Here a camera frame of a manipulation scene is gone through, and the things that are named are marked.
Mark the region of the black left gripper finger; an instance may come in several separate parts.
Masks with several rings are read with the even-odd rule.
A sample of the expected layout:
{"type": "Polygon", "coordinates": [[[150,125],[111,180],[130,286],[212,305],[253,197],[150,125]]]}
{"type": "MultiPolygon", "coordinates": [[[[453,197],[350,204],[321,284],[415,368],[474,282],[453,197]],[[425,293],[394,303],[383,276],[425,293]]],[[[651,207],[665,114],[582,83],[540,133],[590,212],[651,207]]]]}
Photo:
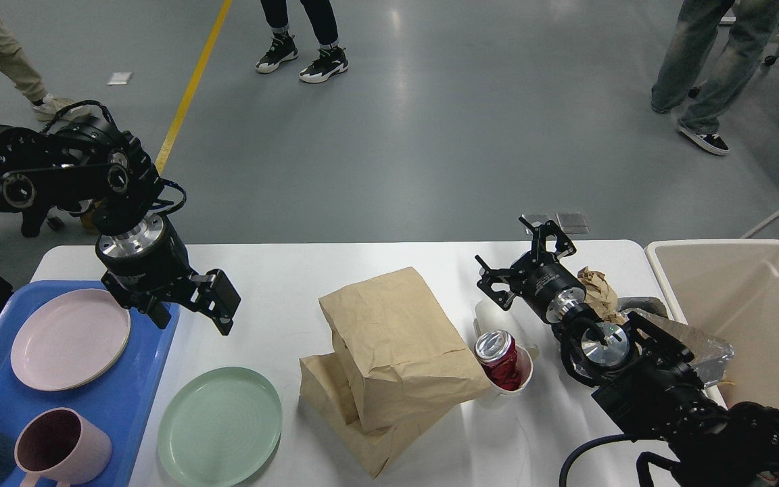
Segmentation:
{"type": "Polygon", "coordinates": [[[149,317],[158,329],[166,329],[170,323],[171,314],[167,305],[156,297],[133,297],[131,306],[138,312],[149,317]]]}
{"type": "Polygon", "coordinates": [[[234,326],[234,315],[241,303],[228,275],[222,269],[210,269],[205,275],[191,275],[185,284],[183,306],[210,318],[218,332],[228,336],[234,326]]]}

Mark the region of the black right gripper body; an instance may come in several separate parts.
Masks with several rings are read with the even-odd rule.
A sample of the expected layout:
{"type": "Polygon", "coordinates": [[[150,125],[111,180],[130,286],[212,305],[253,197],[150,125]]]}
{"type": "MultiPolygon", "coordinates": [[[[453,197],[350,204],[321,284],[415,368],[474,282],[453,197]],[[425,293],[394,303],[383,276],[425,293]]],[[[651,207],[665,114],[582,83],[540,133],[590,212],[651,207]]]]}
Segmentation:
{"type": "Polygon", "coordinates": [[[556,324],[584,303],[586,289],[563,265],[550,263],[530,269],[517,295],[542,321],[556,324]]]}

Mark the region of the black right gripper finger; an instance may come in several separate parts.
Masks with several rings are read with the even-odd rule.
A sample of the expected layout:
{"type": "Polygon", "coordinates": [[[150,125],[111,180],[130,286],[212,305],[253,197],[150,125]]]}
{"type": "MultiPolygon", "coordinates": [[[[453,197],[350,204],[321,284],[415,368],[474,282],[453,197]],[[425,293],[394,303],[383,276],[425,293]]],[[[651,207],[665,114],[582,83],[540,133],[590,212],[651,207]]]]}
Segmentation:
{"type": "Polygon", "coordinates": [[[503,311],[508,311],[521,289],[520,269],[493,269],[480,256],[475,256],[480,265],[477,287],[503,311]]]}
{"type": "Polygon", "coordinates": [[[575,244],[553,220],[531,222],[525,216],[520,216],[519,221],[532,235],[529,258],[535,265],[559,263],[560,259],[575,255],[575,244]]]}

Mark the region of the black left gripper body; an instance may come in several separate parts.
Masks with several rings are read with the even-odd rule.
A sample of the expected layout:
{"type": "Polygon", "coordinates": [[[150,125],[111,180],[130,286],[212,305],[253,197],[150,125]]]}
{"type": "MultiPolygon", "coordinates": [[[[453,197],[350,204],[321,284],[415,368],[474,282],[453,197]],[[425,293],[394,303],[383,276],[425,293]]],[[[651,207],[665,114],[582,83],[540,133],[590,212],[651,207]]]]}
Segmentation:
{"type": "Polygon", "coordinates": [[[149,214],[125,234],[100,235],[95,251],[106,268],[101,281],[120,307],[132,308],[133,297],[185,303],[185,280],[195,271],[167,216],[149,214]]]}

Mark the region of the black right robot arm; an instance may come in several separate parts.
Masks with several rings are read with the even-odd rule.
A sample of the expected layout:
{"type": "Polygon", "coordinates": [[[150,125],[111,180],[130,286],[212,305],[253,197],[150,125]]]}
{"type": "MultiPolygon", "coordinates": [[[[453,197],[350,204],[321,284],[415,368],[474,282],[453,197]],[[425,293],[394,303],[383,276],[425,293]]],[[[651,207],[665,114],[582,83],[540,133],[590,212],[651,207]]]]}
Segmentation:
{"type": "Polygon", "coordinates": [[[520,222],[532,235],[531,249],[506,269],[481,261],[477,286],[504,310],[521,298],[549,324],[566,372],[593,388],[594,401],[619,428],[569,453],[559,485],[588,450],[640,440],[662,440],[675,454],[640,453],[641,486],[653,485],[653,465],[681,486],[763,486],[770,479],[779,485],[779,410],[755,402],[718,406],[704,394],[683,342],[639,312],[618,325],[585,302],[581,281],[560,262],[576,249],[556,222],[520,222]]]}

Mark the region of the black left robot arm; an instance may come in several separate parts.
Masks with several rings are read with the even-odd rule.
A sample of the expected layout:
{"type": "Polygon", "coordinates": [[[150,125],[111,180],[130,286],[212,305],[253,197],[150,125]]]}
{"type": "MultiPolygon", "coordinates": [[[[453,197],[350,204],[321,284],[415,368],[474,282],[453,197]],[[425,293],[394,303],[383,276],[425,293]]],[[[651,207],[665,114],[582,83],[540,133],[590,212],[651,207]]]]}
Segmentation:
{"type": "Polygon", "coordinates": [[[169,215],[186,202],[164,200],[179,184],[160,176],[140,140],[116,126],[110,111],[78,117],[52,131],[0,124],[0,212],[22,215],[21,232],[35,237],[53,208],[95,210],[101,282],[122,308],[157,327],[170,321],[167,303],[200,312],[228,335],[241,298],[222,269],[202,275],[189,264],[169,215]]]}

